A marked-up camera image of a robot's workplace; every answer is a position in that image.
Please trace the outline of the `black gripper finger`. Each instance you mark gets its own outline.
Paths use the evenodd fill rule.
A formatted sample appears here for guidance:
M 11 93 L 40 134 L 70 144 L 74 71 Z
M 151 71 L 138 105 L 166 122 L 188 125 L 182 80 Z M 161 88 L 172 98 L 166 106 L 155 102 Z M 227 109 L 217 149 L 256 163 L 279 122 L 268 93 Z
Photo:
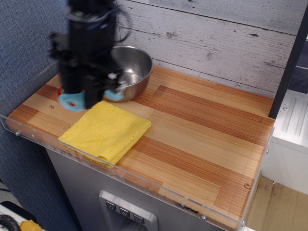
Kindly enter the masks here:
M 103 99 L 105 85 L 103 81 L 87 81 L 85 86 L 85 107 L 92 108 Z
M 59 70 L 64 92 L 66 94 L 76 94 L 83 90 L 82 76 L 78 65 L 65 64 L 59 62 Z

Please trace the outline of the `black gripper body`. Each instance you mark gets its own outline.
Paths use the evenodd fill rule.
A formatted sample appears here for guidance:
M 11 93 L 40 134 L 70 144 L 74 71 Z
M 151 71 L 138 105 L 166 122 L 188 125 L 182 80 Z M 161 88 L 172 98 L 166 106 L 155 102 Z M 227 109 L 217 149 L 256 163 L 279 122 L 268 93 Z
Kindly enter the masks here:
M 111 56 L 115 44 L 117 11 L 84 13 L 65 11 L 69 31 L 51 33 L 52 58 L 78 65 L 85 91 L 87 81 L 103 81 L 105 90 L 120 92 L 125 87 L 122 67 Z

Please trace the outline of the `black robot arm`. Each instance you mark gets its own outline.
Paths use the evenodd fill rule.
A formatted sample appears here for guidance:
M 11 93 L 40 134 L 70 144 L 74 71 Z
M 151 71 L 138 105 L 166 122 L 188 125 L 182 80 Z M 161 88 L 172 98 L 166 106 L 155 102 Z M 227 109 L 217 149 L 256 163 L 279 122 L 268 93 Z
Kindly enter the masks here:
M 63 86 L 58 101 L 65 109 L 90 109 L 105 94 L 122 98 L 127 86 L 124 71 L 112 57 L 120 11 L 112 0 L 68 1 L 64 9 L 68 33 L 49 36 L 49 53 L 58 62 Z

